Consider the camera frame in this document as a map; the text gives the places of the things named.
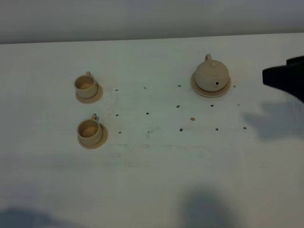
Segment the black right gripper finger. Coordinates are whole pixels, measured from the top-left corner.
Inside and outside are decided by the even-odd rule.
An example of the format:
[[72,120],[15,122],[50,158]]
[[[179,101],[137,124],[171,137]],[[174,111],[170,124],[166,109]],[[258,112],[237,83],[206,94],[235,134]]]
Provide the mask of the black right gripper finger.
[[284,91],[304,102],[304,57],[294,57],[283,66],[262,71],[263,84]]

